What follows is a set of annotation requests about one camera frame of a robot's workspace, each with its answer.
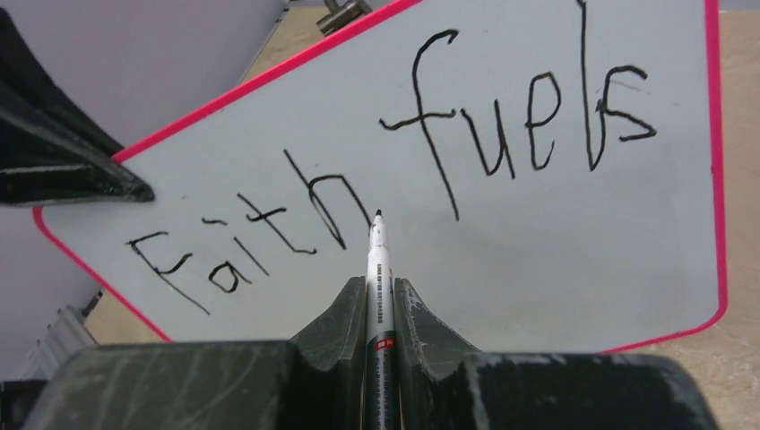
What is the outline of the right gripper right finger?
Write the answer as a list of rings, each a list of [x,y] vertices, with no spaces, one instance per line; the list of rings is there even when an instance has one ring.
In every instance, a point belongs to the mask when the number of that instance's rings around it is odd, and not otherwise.
[[[394,280],[402,423],[406,429],[474,429],[463,359],[478,351],[425,305],[408,279]]]

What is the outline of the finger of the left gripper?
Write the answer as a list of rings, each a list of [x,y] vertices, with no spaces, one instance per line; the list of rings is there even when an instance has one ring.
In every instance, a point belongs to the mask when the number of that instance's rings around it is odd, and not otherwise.
[[[3,10],[2,205],[153,201],[148,183],[114,161],[122,149],[55,84]]]

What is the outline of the pink framed whiteboard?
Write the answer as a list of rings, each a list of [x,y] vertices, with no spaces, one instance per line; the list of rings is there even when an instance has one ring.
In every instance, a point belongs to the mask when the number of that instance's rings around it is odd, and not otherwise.
[[[393,273],[485,350],[631,348],[727,305],[714,1],[395,1],[37,208],[161,337],[283,339]]]

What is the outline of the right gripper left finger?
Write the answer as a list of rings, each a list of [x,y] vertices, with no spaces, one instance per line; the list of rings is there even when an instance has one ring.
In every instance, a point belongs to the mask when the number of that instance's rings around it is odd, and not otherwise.
[[[347,280],[332,303],[291,342],[291,429],[361,427],[366,353],[366,280]]]

